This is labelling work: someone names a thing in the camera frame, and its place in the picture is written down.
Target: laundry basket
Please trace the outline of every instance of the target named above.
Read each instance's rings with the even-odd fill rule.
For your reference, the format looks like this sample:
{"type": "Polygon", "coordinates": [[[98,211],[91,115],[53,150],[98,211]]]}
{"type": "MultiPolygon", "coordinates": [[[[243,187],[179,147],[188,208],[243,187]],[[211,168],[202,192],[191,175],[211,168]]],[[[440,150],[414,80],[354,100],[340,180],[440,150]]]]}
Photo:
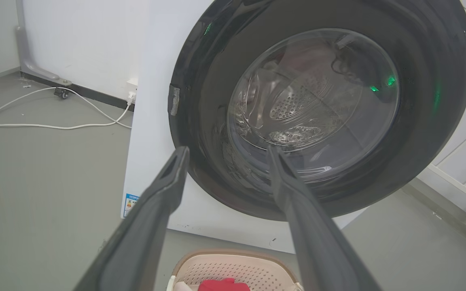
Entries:
{"type": "Polygon", "coordinates": [[[234,278],[251,291],[303,291],[292,272],[278,259],[266,254],[237,250],[201,250],[187,254],[177,263],[167,291],[183,281],[196,291],[204,280],[234,278]]]}

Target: baseboard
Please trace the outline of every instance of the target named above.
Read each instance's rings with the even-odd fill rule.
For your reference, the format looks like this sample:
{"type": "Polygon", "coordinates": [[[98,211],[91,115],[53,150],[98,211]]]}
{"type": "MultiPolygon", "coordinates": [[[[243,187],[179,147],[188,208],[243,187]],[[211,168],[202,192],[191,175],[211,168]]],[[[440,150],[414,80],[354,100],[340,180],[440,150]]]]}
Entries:
{"type": "MultiPolygon", "coordinates": [[[[39,78],[39,77],[24,73],[24,72],[21,72],[21,77],[35,81],[37,83],[48,85],[51,87],[60,87],[60,85],[55,82],[48,81],[46,79],[39,78]]],[[[92,90],[92,89],[89,89],[89,88],[86,88],[86,87],[83,87],[77,84],[71,84],[65,87],[70,88],[71,90],[77,92],[78,94],[84,96],[85,98],[100,101],[102,103],[109,104],[114,107],[119,107],[122,109],[127,108],[127,101],[123,99],[120,99],[120,98],[117,98],[117,97],[114,97],[108,94],[104,94],[102,92],[98,92],[98,91],[95,91],[95,90],[92,90]]],[[[129,111],[134,112],[134,104],[129,107],[129,111]]]]}

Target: washing machine door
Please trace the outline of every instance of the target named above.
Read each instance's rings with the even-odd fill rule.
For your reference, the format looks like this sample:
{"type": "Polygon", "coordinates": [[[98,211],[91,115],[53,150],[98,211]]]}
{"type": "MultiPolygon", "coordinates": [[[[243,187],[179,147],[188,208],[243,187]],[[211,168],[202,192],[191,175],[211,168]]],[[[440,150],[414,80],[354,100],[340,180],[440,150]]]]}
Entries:
{"type": "Polygon", "coordinates": [[[190,175],[218,201],[285,220],[280,147],[331,216],[418,175],[466,106],[458,0],[217,0],[179,55],[168,111],[190,175]]]}

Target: washing machine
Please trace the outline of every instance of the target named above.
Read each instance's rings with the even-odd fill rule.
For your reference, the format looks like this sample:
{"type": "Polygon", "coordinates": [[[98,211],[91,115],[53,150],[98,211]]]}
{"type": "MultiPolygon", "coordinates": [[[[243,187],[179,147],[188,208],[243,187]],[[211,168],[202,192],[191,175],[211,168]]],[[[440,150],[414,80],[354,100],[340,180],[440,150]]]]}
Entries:
{"type": "Polygon", "coordinates": [[[269,146],[342,228],[418,175],[466,107],[458,0],[151,1],[145,18],[122,217],[187,146],[168,227],[293,253],[269,146]]]}

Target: power cord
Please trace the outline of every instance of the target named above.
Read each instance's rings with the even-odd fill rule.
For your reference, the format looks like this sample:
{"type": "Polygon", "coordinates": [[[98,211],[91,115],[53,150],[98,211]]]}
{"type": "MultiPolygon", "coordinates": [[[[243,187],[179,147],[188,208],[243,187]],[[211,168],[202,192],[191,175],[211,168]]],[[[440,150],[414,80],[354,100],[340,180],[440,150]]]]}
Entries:
{"type": "Polygon", "coordinates": [[[132,102],[136,99],[136,94],[134,92],[129,92],[129,96],[128,96],[128,100],[127,100],[127,108],[124,110],[124,112],[122,113],[122,115],[114,120],[113,118],[111,118],[111,116],[105,114],[103,111],[101,111],[98,107],[96,107],[93,103],[89,102],[86,98],[82,97],[80,94],[78,94],[77,92],[69,89],[69,88],[64,88],[64,87],[50,87],[50,88],[44,88],[44,89],[40,89],[40,90],[36,90],[36,91],[33,91],[31,93],[28,93],[24,96],[21,96],[17,99],[15,99],[14,101],[10,101],[9,103],[6,103],[5,105],[3,105],[2,107],[0,107],[0,110],[2,110],[3,108],[7,107],[8,105],[18,101],[18,100],[21,100],[22,98],[25,98],[26,96],[30,96],[31,94],[34,94],[34,93],[37,93],[37,92],[41,92],[41,91],[45,91],[45,90],[54,90],[54,89],[57,89],[57,88],[60,88],[60,89],[63,89],[63,90],[68,90],[70,92],[72,92],[73,94],[75,94],[76,96],[82,98],[83,101],[89,103],[91,106],[93,106],[96,110],[98,110],[98,112],[100,112],[101,114],[103,114],[105,117],[109,118],[110,120],[112,120],[113,122],[111,123],[102,123],[102,124],[83,124],[83,125],[76,125],[75,127],[54,127],[52,125],[44,125],[44,124],[0,124],[0,127],[45,127],[47,129],[63,129],[63,130],[69,130],[69,129],[81,129],[83,127],[108,127],[109,125],[113,125],[113,124],[120,124],[122,127],[126,127],[128,129],[131,129],[132,127],[128,126],[128,125],[125,125],[123,123],[120,122],[120,120],[124,117],[125,113],[127,112],[127,110],[129,109],[129,107],[131,106],[132,102]]]}

